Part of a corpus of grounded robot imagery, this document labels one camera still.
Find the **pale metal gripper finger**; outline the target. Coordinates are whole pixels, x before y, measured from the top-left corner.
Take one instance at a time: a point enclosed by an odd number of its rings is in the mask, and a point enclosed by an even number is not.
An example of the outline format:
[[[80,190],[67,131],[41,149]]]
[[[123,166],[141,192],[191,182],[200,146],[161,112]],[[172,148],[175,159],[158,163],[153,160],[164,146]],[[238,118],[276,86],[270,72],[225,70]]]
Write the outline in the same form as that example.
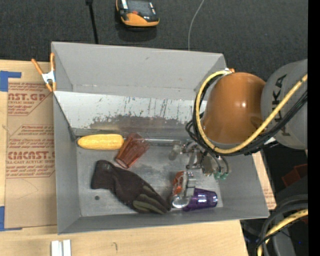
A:
[[[178,155],[181,155],[184,152],[184,145],[180,140],[174,140],[172,142],[172,148],[168,155],[170,161],[174,161]]]
[[[196,178],[192,171],[186,171],[183,176],[183,198],[189,199],[194,195],[194,190],[196,187]]]

